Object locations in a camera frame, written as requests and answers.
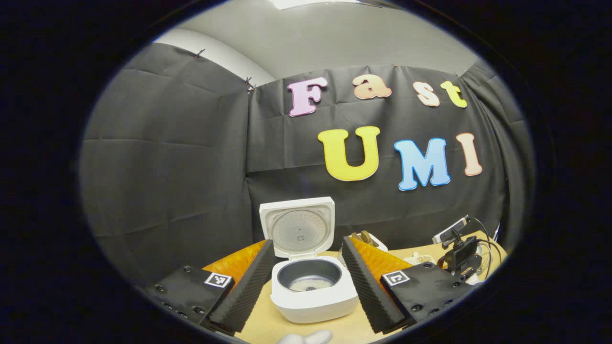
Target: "inner pot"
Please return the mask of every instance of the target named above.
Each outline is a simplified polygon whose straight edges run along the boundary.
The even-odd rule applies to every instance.
[[[336,284],[342,271],[327,260],[299,260],[283,266],[278,272],[278,282],[293,291],[310,291],[329,288]]]

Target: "pink letter f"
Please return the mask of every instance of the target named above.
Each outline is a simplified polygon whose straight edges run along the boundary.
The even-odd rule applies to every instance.
[[[309,99],[312,98],[315,102],[321,100],[321,88],[319,86],[327,86],[327,80],[323,77],[300,81],[287,86],[293,95],[293,109],[289,111],[291,117],[302,116],[316,111],[316,106],[311,105]]]

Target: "wooden table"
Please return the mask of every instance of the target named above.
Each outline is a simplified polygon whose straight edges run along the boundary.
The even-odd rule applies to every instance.
[[[484,233],[472,233],[464,236],[465,239],[468,236],[476,235],[479,239],[486,239]],[[499,246],[501,251],[502,260],[506,258],[506,252]],[[493,251],[493,264],[491,265],[491,271],[489,275],[499,266],[499,257],[497,251],[492,247]],[[413,247],[411,249],[402,250],[389,250],[389,253],[399,258],[407,258],[412,256],[414,252],[418,252],[420,255],[430,255],[434,260],[438,260],[448,250],[443,250],[441,244],[427,245],[420,247]],[[326,251],[320,253],[321,256],[334,256],[338,255],[338,252]],[[488,258],[489,252],[484,249],[482,252],[483,259]],[[483,279],[485,273],[479,275],[480,279]],[[236,333],[235,336],[246,342],[252,344],[270,344],[277,343],[281,338],[290,333],[299,334],[306,336],[314,331],[320,329],[327,329],[334,333],[334,337],[330,344],[361,344],[371,343],[381,338],[392,335],[395,332],[383,335],[382,332],[375,334],[370,327],[370,323],[365,316],[365,312],[361,307],[361,304],[357,306],[354,312],[349,315],[345,315],[341,318],[323,321],[314,324],[294,324],[286,320],[283,315],[276,309],[276,306],[270,300],[271,282],[268,281],[259,294],[259,299],[253,308],[251,316],[247,320],[244,329],[241,333]]]

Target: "ceiling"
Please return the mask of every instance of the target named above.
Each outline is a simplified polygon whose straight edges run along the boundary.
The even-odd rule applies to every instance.
[[[269,0],[230,0],[178,26],[213,37],[274,78],[349,65],[398,64],[461,74],[477,56],[408,12],[364,4],[278,10]]]

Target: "foam letter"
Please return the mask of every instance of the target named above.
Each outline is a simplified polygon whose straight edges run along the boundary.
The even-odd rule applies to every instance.
[[[428,83],[421,83],[419,81],[412,84],[414,90],[419,93],[417,97],[421,103],[428,107],[436,107],[440,105],[440,98],[433,93],[433,87],[429,86]]]
[[[312,98],[315,102],[321,100],[321,89],[319,86],[327,86],[327,80],[323,77],[300,81],[287,86],[291,90],[293,95],[293,109],[289,112],[291,117],[301,116],[303,114],[309,114],[316,111],[316,106],[311,105],[309,99]]]
[[[457,141],[461,143],[463,154],[465,155],[465,175],[475,176],[480,174],[482,166],[478,163],[478,157],[476,156],[474,135],[470,133],[459,134],[457,135]]]
[[[378,169],[378,145],[376,136],[380,134],[377,127],[360,127],[355,130],[364,142],[365,161],[361,166],[351,166],[346,162],[344,140],[348,132],[343,129],[333,129],[321,132],[319,141],[323,142],[325,166],[327,172],[341,181],[361,181],[370,177]]]
[[[427,185],[427,179],[433,171],[431,177],[432,185],[444,185],[450,182],[450,176],[446,171],[446,158],[444,156],[444,147],[446,141],[442,138],[432,138],[427,146],[425,157],[421,154],[419,148],[412,140],[397,141],[394,147],[400,152],[401,156],[401,172],[403,180],[400,183],[400,190],[416,189],[417,182],[414,180],[414,173],[421,185]]]
[[[442,85],[440,85],[440,87],[449,93],[450,100],[453,102],[453,104],[460,108],[468,106],[468,103],[465,100],[459,98],[459,93],[461,93],[461,90],[457,86],[453,85],[453,83],[450,81],[445,81],[442,83]]]
[[[353,79],[353,85],[356,86],[353,92],[359,99],[385,98],[391,95],[391,89],[378,75],[360,75]]]

